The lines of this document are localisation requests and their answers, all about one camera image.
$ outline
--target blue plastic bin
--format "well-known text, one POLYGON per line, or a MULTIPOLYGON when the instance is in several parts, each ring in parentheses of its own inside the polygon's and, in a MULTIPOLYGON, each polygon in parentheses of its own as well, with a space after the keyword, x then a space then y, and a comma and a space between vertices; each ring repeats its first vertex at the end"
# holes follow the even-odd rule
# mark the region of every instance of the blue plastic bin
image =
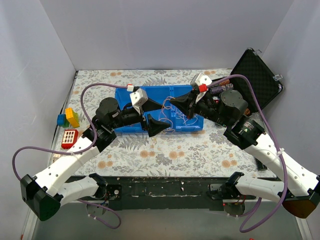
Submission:
MULTIPOLYGON (((146 91, 146 94, 149 98, 158 102, 159 104, 163 104, 164 100, 168 96, 179 97, 190 92, 192 89, 190 85, 141 86, 140 88, 146 91)), ((131 102, 130 92, 125 88, 117 88, 115 90, 115 99, 118 101, 120 109, 123 109, 123 107, 127 103, 131 102)), ((170 106, 169 101, 166 102, 165 106, 170 106)), ((170 119, 173 122, 172 128, 175 130, 175 132, 196 132, 201 131, 204 127, 204 118, 202 116, 197 115, 197 121, 196 118, 193 118, 185 122, 177 115, 177 108, 175 106, 172 106, 172 109, 164 109, 163 112, 165 113, 166 118, 170 119)), ((161 110, 145 112, 144 115, 146 118, 147 114, 151 114, 151 116, 155 120, 165 118, 165 116, 161 113, 161 110)), ((169 123, 169 121, 164 119, 161 119, 160 121, 169 123)), ((120 127, 115 129, 114 131, 116 133, 124 134, 145 133, 145 131, 142 130, 140 123, 136 123, 131 126, 120 127)))

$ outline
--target yellow cube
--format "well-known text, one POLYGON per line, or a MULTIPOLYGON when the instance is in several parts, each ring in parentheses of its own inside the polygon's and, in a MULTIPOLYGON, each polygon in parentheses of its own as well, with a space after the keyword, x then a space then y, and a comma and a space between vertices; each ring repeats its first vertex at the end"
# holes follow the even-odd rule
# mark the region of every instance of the yellow cube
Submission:
POLYGON ((65 117, 66 120, 72 125, 72 127, 80 127, 78 113, 74 112, 71 107, 65 109, 65 117))

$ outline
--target blue cube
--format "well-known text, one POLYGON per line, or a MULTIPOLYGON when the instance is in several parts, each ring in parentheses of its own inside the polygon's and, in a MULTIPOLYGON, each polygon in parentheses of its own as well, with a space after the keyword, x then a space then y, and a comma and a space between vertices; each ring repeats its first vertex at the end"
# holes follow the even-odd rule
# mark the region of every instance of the blue cube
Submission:
POLYGON ((58 118, 56 119, 56 124, 60 127, 63 127, 67 121, 65 114, 59 114, 58 118))

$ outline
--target table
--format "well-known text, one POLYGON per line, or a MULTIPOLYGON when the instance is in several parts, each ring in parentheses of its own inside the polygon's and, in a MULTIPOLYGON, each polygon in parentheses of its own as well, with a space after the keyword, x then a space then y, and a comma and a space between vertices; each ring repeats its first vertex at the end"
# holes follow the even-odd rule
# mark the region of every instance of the table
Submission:
MULTIPOLYGON (((190 84, 195 74, 204 73, 211 79, 228 76, 232 69, 207 70, 81 70, 68 100, 79 114, 79 135, 89 126, 80 105, 85 86, 110 83, 125 86, 156 86, 190 84)), ((102 99, 114 97, 112 87, 96 86, 84 95, 84 105, 90 117, 102 99)), ((254 119, 262 124, 260 116, 254 119)), ((75 172, 75 176, 98 173, 101 176, 132 177, 229 177, 238 171, 253 177, 274 178, 270 171, 258 171, 254 158, 232 145, 224 136, 225 129, 204 120, 202 131, 180 134, 161 134, 148 137, 147 133, 118 134, 101 154, 75 172)), ((61 141, 64 128, 57 131, 55 150, 63 151, 61 141)))

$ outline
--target white wall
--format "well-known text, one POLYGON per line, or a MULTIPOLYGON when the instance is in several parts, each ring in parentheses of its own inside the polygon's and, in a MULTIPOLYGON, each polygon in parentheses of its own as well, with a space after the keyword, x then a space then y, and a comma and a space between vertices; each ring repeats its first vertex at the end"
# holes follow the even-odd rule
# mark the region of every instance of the white wall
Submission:
MULTIPOLYGON (((0 238, 20 239, 28 207, 11 160, 15 150, 50 148, 75 69, 39 0, 0 0, 0 238)), ((21 176, 39 172, 48 154, 18 155, 21 176)))
MULTIPOLYGON (((320 175, 320 2, 295 0, 263 54, 285 91, 265 109, 281 147, 320 175)), ((320 239, 320 206, 307 218, 320 239)))
POLYGON ((232 68, 293 0, 40 0, 77 70, 232 68))

